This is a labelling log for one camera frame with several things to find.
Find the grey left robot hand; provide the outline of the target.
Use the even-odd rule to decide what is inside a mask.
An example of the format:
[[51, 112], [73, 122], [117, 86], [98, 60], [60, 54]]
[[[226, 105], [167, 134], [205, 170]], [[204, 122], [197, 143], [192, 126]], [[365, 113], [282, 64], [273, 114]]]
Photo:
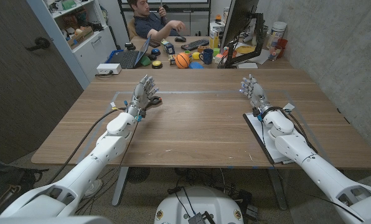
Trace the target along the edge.
[[152, 102], [153, 96], [159, 90], [155, 88], [154, 78], [146, 75], [135, 86], [131, 101], [127, 107], [126, 112], [133, 117], [146, 111], [148, 105]]

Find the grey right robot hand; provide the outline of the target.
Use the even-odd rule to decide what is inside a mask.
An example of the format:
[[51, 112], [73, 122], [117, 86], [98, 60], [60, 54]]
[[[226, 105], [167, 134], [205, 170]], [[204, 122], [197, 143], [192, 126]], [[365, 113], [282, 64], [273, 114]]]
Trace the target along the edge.
[[261, 85], [258, 83], [257, 79], [249, 74], [249, 77], [243, 77], [241, 81], [240, 93], [245, 95], [252, 105], [253, 108], [256, 108], [261, 114], [266, 112], [269, 108], [272, 107], [266, 93]]

